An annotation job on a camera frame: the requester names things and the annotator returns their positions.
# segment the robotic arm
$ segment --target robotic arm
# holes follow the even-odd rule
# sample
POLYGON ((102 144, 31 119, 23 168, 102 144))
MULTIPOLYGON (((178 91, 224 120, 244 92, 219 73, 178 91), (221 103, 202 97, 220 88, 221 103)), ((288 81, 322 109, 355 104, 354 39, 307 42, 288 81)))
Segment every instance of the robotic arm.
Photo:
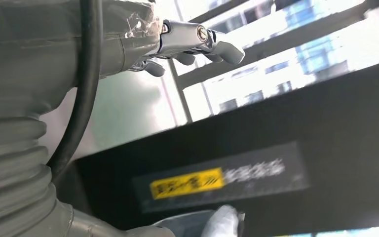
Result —
POLYGON ((243 49, 226 40, 223 33, 206 29, 200 24, 164 20, 157 47, 129 70, 147 71, 160 77, 165 70, 152 58, 174 58, 184 65, 191 65, 197 54, 203 54, 214 63, 226 61, 230 64, 239 64, 245 56, 243 49))
MULTIPOLYGON (((225 35, 202 25, 160 22, 150 3, 0 0, 0 237, 173 237, 175 233, 169 229, 156 226, 119 231, 61 203, 51 182, 52 173, 59 172, 54 172, 55 166, 51 172, 46 165, 47 148, 38 144, 46 132, 46 124, 39 117, 56 109, 73 87, 83 89, 78 81, 90 79, 94 86, 91 93, 77 93, 87 103, 77 100, 78 109, 71 116, 82 119, 76 124, 82 124, 83 130, 77 129, 75 139, 66 139, 68 145, 74 144, 73 140, 78 144, 99 79, 127 70, 144 70, 159 77, 164 69, 154 58, 175 58, 190 65, 197 54, 213 62, 233 64, 244 57, 243 50, 228 42, 225 35), (97 27, 95 21, 89 23, 90 15, 84 17, 85 4, 98 4, 97 8, 88 7, 98 12, 97 27), (91 26, 98 32, 93 34, 97 36, 93 45, 86 44, 91 34, 83 33, 91 26), (88 49, 93 54, 86 54, 88 49), (84 58, 92 63, 81 65, 84 58), (94 69, 91 76, 85 73, 78 78, 90 68, 94 69)), ((58 156, 67 158, 61 164, 69 161, 69 153, 77 144, 58 156)))

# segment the robotic finger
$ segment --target robotic finger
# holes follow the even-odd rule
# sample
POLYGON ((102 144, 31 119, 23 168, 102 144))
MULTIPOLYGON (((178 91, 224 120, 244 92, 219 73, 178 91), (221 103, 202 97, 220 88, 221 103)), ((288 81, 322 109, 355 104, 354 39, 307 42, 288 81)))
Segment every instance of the robotic finger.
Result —
POLYGON ((145 55, 143 61, 137 62, 130 70, 138 72, 150 69, 150 74, 160 77, 165 70, 158 69, 162 67, 160 64, 148 63, 151 58, 174 58, 188 66, 194 63, 197 54, 205 55, 214 63, 226 61, 239 64, 245 57, 243 49, 229 42, 223 33, 207 29, 200 24, 164 20, 158 47, 145 55))

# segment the screw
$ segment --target screw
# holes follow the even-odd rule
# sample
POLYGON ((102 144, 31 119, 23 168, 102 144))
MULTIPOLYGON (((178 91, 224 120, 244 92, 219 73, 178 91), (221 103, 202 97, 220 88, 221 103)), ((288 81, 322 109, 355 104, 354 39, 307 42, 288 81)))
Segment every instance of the screw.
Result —
POLYGON ((208 38, 207 30, 203 26, 198 27, 197 35, 201 42, 205 42, 208 38))

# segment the black panel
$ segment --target black panel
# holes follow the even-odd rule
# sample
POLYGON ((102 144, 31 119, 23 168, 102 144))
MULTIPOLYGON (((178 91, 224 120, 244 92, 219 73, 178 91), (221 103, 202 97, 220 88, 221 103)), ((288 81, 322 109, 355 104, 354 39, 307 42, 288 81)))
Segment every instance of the black panel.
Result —
POLYGON ((200 206, 141 214, 131 178, 297 141, 311 188, 233 201, 245 236, 379 226, 379 65, 79 160, 93 213, 121 229, 200 206))

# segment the black cable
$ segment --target black cable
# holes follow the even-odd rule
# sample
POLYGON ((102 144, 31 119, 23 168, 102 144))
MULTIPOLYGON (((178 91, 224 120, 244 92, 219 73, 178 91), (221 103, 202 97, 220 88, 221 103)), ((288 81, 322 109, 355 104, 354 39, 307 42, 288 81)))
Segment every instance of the black cable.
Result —
POLYGON ((82 49, 78 62, 78 84, 71 118, 62 140, 47 165, 54 180, 67 166, 88 125, 94 106, 102 43, 101 0, 81 0, 82 49))

